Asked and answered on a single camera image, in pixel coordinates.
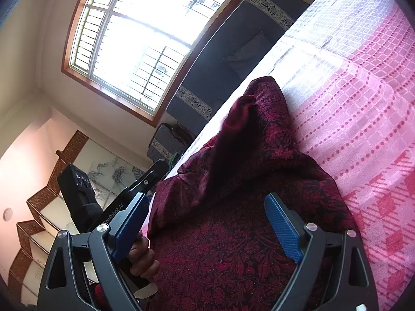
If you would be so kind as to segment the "person's left hand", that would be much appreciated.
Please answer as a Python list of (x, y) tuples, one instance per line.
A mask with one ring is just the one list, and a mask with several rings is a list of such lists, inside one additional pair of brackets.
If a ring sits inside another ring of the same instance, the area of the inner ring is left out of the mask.
[(132, 262), (130, 272), (134, 276), (152, 279), (159, 272), (160, 263), (155, 259), (155, 253), (150, 248), (150, 242), (147, 237), (143, 236), (141, 230), (129, 251), (128, 258)]

